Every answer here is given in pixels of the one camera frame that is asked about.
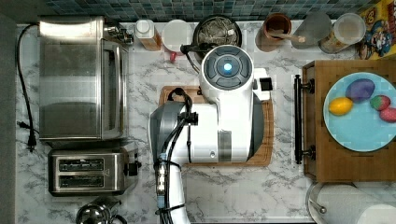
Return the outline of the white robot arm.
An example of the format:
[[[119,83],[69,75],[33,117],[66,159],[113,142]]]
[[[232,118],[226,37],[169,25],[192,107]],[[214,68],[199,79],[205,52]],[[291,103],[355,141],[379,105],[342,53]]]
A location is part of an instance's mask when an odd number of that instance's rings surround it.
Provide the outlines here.
[[[161,224],[190,224],[184,164],[245,162],[262,144],[262,103],[271,99],[272,79],[254,67],[243,49],[222,45],[210,50],[201,63],[199,85],[201,103],[175,88],[148,120]]]

